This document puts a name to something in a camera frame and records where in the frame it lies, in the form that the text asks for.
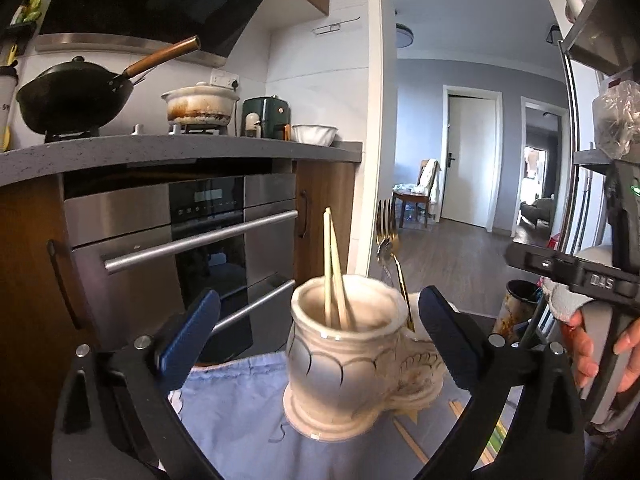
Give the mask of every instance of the wok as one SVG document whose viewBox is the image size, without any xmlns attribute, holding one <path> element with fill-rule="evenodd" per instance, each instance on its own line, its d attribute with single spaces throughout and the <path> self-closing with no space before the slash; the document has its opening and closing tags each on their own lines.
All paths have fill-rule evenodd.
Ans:
<svg viewBox="0 0 640 480">
<path fill-rule="evenodd" d="M 15 98 L 25 124 L 38 134 L 87 132 L 120 113 L 133 91 L 132 77 L 199 49 L 200 40 L 193 36 L 143 57 L 121 74 L 76 56 L 29 81 Z"/>
</svg>

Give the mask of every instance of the oven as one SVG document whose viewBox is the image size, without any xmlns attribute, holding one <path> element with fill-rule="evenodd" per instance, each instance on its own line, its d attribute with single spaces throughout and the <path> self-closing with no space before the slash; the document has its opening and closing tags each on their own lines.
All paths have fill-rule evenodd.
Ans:
<svg viewBox="0 0 640 480">
<path fill-rule="evenodd" d="M 201 364 L 279 350 L 291 325 L 295 187 L 293 174 L 223 176 L 65 200 L 102 348 L 154 334 L 210 287 L 221 313 Z"/>
</svg>

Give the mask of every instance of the oven control panel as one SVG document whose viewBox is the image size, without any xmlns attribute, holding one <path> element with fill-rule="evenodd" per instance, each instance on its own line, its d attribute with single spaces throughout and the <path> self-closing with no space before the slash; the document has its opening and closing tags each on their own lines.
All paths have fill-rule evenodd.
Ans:
<svg viewBox="0 0 640 480">
<path fill-rule="evenodd" d="M 221 176 L 169 184 L 171 223 L 242 210 L 244 178 Z"/>
</svg>

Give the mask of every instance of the blue tablecloth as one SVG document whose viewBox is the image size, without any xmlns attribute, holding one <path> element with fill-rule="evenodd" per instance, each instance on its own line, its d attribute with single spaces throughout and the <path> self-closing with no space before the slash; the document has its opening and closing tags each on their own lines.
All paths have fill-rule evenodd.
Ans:
<svg viewBox="0 0 640 480">
<path fill-rule="evenodd" d="M 367 433 L 324 444 L 290 427 L 282 410 L 287 385 L 282 352 L 193 370 L 172 404 L 204 455 L 225 480 L 412 479 L 422 463 L 385 412 Z M 432 456 L 456 418 L 448 400 L 466 404 L 468 393 L 449 376 L 440 396 L 414 424 L 399 420 Z"/>
</svg>

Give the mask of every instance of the wok handle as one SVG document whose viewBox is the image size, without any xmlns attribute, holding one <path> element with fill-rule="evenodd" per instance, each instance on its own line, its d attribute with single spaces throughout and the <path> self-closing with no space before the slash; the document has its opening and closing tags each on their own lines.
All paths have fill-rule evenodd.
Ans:
<svg viewBox="0 0 640 480">
<path fill-rule="evenodd" d="M 158 50 L 149 56 L 143 57 L 140 61 L 135 62 L 124 69 L 122 75 L 127 79 L 135 77 L 143 72 L 146 72 L 150 68 L 156 67 L 166 61 L 175 59 L 182 54 L 188 54 L 200 50 L 200 38 L 193 36 L 188 40 L 181 41 L 180 43 L 172 44 L 167 48 Z"/>
</svg>

